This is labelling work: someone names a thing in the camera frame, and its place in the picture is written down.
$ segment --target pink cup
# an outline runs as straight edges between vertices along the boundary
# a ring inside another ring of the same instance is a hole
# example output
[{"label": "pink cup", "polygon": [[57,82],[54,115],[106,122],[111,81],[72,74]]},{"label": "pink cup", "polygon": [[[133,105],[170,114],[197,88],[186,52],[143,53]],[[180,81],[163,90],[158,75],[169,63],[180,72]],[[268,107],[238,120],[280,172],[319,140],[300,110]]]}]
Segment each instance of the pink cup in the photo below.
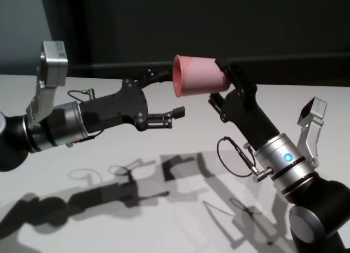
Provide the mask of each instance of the pink cup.
[{"label": "pink cup", "polygon": [[230,87],[215,59],[180,55],[174,59],[173,83],[177,97],[222,92]]}]

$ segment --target black ridge on joint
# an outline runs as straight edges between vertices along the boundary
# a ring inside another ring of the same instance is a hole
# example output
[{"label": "black ridge on joint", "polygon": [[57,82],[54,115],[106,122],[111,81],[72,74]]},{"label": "black ridge on joint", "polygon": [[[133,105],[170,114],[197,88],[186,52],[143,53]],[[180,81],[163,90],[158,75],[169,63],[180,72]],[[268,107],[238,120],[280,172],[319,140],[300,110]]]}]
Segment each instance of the black ridge on joint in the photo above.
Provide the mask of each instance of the black ridge on joint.
[{"label": "black ridge on joint", "polygon": [[284,167],[282,170],[278,171],[275,175],[271,177],[272,181],[275,181],[280,176],[284,175],[286,172],[290,171],[293,167],[295,167],[297,164],[305,161],[305,156],[299,157],[297,160],[295,160],[293,163],[290,163],[286,167]]},{"label": "black ridge on joint", "polygon": [[43,127],[43,130],[45,131],[46,133],[46,136],[48,138],[48,141],[51,143],[52,146],[57,146],[56,142],[54,141],[54,137],[53,135],[51,134],[51,131],[50,131],[50,127],[49,127],[49,124],[48,124],[48,121],[47,121],[47,118],[45,118],[44,120],[42,120],[40,122],[41,126]]},{"label": "black ridge on joint", "polygon": [[286,189],[282,190],[281,193],[283,195],[287,194],[288,192],[290,192],[293,189],[295,189],[296,187],[298,187],[301,183],[305,182],[309,178],[313,178],[314,176],[318,176],[318,173],[313,172],[313,173],[310,173],[310,174],[304,176],[303,178],[299,179],[298,181],[296,181],[293,184],[291,184],[290,186],[288,186]]}]

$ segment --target table surface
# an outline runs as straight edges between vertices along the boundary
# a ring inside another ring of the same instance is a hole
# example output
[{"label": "table surface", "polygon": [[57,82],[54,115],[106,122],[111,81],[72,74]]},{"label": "table surface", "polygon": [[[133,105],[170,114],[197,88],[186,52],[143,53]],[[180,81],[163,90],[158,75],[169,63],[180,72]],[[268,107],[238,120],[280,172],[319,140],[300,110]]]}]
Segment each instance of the table surface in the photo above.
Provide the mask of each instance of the table surface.
[{"label": "table surface", "polygon": [[[0,110],[24,114],[35,83],[35,77],[0,75]],[[68,90],[91,87],[100,97],[117,92],[121,81],[67,78],[55,105],[72,101]],[[294,252],[291,205],[272,181],[236,178],[220,164],[218,139],[230,136],[240,146],[245,139],[221,122],[208,95],[176,98],[171,83],[144,92],[150,113],[184,105],[186,116],[171,130],[110,128],[73,148],[30,154],[18,169],[0,174],[0,251]],[[313,96],[328,103],[317,171],[350,186],[350,88],[259,85],[257,100],[296,143],[301,108]],[[247,172],[231,146],[223,143],[222,154],[233,170]],[[340,235],[348,248],[349,234],[347,223]]]}]

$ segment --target blue indicator light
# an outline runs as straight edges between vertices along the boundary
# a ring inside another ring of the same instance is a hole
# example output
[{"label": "blue indicator light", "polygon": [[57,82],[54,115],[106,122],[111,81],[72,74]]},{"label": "blue indicator light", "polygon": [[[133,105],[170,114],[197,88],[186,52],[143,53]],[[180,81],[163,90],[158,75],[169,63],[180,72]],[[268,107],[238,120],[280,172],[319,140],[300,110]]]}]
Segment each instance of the blue indicator light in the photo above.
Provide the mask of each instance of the blue indicator light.
[{"label": "blue indicator light", "polygon": [[286,160],[287,162],[290,162],[290,161],[293,160],[293,156],[290,153],[285,154],[284,155],[284,160]]}]

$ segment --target gray wall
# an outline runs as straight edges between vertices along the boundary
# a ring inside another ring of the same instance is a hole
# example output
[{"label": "gray wall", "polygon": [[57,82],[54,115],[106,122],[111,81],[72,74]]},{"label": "gray wall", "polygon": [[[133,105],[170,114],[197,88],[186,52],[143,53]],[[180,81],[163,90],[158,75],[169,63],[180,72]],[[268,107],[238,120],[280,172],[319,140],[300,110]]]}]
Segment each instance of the gray wall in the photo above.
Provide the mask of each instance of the gray wall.
[{"label": "gray wall", "polygon": [[0,0],[0,74],[35,74],[42,40],[51,40],[42,0]]}]

